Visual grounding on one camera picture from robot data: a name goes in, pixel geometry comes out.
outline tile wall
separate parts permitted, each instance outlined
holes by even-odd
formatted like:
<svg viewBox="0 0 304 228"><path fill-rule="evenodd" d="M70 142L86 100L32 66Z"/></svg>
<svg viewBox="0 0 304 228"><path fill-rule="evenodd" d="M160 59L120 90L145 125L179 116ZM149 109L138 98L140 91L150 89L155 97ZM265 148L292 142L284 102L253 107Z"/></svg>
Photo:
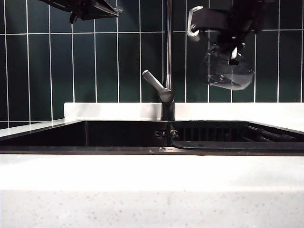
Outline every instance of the tile wall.
<svg viewBox="0 0 304 228"><path fill-rule="evenodd" d="M118 19L78 20L38 0L0 0L0 128L63 118L65 102L157 102L141 72L166 71L164 0L108 0ZM303 0L276 0L243 55L256 71L244 91L205 84L202 59L217 32L192 42L188 11L230 0L173 0L176 102L302 102Z"/></svg>

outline white countertop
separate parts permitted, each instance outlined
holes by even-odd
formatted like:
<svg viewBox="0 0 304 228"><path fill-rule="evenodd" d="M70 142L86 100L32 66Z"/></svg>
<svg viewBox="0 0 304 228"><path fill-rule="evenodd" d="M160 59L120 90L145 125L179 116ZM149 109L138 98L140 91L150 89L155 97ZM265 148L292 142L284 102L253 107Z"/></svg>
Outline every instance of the white countertop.
<svg viewBox="0 0 304 228"><path fill-rule="evenodd" d="M303 157L0 158L4 228L304 226Z"/></svg>
<svg viewBox="0 0 304 228"><path fill-rule="evenodd" d="M251 121L304 132L304 103L176 103L176 120ZM0 137L83 120L159 121L160 103L65 103L65 118L0 130Z"/></svg>

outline metal pipe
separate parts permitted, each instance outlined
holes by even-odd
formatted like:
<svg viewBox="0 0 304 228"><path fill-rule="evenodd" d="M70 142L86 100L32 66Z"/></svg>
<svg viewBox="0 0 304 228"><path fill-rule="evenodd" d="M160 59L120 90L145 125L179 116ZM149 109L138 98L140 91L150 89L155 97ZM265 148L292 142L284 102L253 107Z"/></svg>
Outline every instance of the metal pipe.
<svg viewBox="0 0 304 228"><path fill-rule="evenodd" d="M172 0L167 0L167 73L163 79L163 86L174 92L174 83L172 80L172 26L173 10ZM175 120L175 103L161 104L161 120L174 121Z"/></svg>
<svg viewBox="0 0 304 228"><path fill-rule="evenodd" d="M172 74L172 37L173 37L173 29L172 29L172 0L167 0L167 74Z"/></svg>

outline kitchen sink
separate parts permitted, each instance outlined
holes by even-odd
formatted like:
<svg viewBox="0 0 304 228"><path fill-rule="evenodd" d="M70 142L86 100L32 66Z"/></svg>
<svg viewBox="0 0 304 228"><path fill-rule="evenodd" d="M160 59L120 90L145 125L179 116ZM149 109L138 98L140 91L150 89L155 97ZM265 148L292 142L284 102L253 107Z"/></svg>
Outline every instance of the kitchen sink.
<svg viewBox="0 0 304 228"><path fill-rule="evenodd" d="M0 138L0 147L304 151L304 133L246 121L81 121Z"/></svg>

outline faucet base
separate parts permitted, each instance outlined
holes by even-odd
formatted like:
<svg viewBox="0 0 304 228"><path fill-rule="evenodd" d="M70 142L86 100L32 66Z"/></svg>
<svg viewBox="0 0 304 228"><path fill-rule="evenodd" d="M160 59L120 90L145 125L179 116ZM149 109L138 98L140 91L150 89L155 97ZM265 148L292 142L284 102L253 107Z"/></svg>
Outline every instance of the faucet base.
<svg viewBox="0 0 304 228"><path fill-rule="evenodd" d="M175 121L175 103L161 104L161 120Z"/></svg>

